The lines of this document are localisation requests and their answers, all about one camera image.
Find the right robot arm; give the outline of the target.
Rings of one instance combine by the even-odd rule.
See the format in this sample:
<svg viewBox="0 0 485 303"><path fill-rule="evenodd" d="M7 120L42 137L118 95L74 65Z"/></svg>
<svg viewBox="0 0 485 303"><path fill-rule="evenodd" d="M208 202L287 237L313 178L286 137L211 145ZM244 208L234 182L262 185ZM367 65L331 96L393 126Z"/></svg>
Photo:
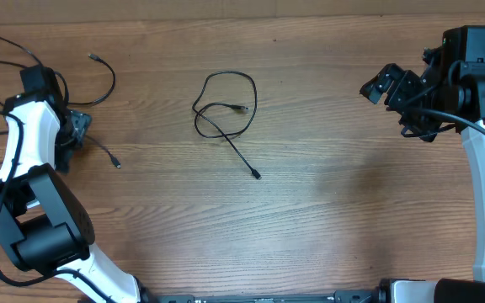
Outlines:
<svg viewBox="0 0 485 303"><path fill-rule="evenodd" d="M485 302L485 25L443 33L426 49L422 75L385 65L360 94L400 115L402 136L431 142L448 130L461 135L472 174L477 223L473 279L383 279L374 290L352 290L350 302Z"/></svg>

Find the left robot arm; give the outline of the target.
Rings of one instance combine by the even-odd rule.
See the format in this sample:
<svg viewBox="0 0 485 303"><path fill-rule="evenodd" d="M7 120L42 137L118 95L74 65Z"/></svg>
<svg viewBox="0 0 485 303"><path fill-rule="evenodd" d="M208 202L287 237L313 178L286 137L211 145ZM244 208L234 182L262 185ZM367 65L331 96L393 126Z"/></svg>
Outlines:
<svg viewBox="0 0 485 303"><path fill-rule="evenodd" d="M67 107L55 72L20 72L24 92L0 115L8 141L0 168L0 280L26 287L63 279L94 302L154 302L135 276L118 268L95 242L93 223L59 171L88 124Z"/></svg>

